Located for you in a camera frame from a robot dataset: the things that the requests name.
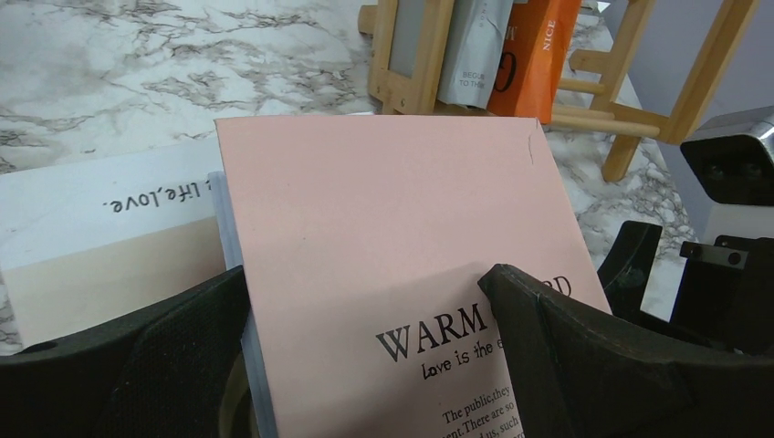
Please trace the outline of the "orange Good Morning book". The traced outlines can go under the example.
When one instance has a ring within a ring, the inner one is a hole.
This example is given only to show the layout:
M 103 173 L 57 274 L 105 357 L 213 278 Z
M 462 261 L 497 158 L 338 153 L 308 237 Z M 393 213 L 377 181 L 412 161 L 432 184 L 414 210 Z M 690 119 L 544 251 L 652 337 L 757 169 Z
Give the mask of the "orange Good Morning book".
M 513 3 L 486 107 L 490 113 L 550 123 L 580 9 L 581 0 Z

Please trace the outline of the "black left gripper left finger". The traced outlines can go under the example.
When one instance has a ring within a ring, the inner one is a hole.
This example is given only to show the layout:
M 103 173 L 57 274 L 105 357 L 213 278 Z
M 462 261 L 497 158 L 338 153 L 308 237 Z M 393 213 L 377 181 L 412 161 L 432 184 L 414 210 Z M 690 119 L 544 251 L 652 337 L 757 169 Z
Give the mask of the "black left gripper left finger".
M 1 359 L 4 437 L 219 437 L 249 310 L 241 268 Z

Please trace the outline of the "white Afternoon Tea book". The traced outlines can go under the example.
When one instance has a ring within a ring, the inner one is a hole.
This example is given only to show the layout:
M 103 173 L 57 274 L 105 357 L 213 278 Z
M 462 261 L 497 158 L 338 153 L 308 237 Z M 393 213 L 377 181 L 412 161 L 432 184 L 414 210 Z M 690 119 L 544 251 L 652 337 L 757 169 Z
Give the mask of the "white Afternoon Tea book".
M 23 347 L 95 327 L 224 272 L 214 139 L 4 174 L 1 282 Z

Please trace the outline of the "wooden book rack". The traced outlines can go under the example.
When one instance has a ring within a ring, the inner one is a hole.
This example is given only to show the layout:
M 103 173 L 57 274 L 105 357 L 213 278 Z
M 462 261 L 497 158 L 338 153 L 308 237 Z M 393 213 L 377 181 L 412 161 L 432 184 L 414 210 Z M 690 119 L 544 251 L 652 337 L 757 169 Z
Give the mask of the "wooden book rack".
M 570 49 L 577 1 L 513 3 L 501 39 L 491 94 L 482 105 L 441 97 L 442 66 L 452 56 L 452 1 L 380 1 L 363 6 L 358 29 L 372 38 L 370 94 L 386 114 L 497 115 L 534 118 L 559 128 L 611 134 L 601 168 L 607 182 L 626 174 L 638 145 L 677 145 L 698 128 L 748 24 L 755 1 L 725 1 L 668 115 L 618 102 L 619 91 L 654 9 L 630 1 L 607 51 Z

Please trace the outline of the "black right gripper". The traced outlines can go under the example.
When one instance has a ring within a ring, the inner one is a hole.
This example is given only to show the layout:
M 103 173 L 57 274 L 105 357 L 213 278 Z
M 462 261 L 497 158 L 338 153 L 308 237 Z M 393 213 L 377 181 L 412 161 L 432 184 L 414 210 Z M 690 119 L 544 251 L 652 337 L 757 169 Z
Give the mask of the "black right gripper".
M 663 227 L 624 221 L 597 270 L 612 314 L 643 321 L 643 296 Z M 685 268 L 670 323 L 718 347 L 773 352 L 773 239 L 720 235 L 684 242 Z

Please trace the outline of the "pink Warm Chord book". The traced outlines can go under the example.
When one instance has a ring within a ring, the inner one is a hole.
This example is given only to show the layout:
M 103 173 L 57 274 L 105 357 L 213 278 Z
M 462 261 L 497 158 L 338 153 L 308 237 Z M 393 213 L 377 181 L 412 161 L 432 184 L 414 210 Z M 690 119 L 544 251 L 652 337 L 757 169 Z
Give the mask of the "pink Warm Chord book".
M 608 311 L 534 119 L 221 119 L 263 437 L 516 437 L 478 280 L 516 266 Z

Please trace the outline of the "grey ianra book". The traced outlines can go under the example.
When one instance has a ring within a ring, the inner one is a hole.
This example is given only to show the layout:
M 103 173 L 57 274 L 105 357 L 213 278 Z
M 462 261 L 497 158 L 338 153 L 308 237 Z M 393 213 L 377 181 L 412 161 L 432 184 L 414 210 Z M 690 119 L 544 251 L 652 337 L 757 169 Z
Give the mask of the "grey ianra book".
M 511 0 L 456 0 L 446 41 L 437 99 L 486 107 L 505 41 Z

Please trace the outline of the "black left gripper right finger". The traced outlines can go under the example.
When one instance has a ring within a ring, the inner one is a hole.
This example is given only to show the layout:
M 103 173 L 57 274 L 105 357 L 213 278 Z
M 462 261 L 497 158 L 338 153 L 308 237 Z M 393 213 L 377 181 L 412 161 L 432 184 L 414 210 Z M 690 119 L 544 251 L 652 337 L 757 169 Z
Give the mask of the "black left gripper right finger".
M 773 360 L 673 339 L 510 265 L 478 282 L 528 437 L 770 437 Z

